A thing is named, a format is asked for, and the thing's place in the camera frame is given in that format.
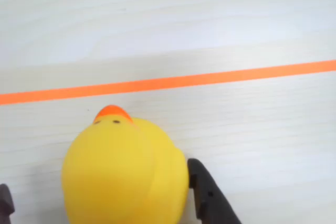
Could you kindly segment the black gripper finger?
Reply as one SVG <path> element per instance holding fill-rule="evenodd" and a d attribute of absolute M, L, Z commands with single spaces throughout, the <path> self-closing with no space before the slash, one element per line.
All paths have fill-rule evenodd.
<path fill-rule="evenodd" d="M 0 185 L 0 215 L 1 224 L 11 224 L 11 214 L 15 212 L 13 198 L 6 184 Z"/>
<path fill-rule="evenodd" d="M 241 224 L 230 203 L 201 161 L 187 160 L 196 217 L 205 224 Z"/>

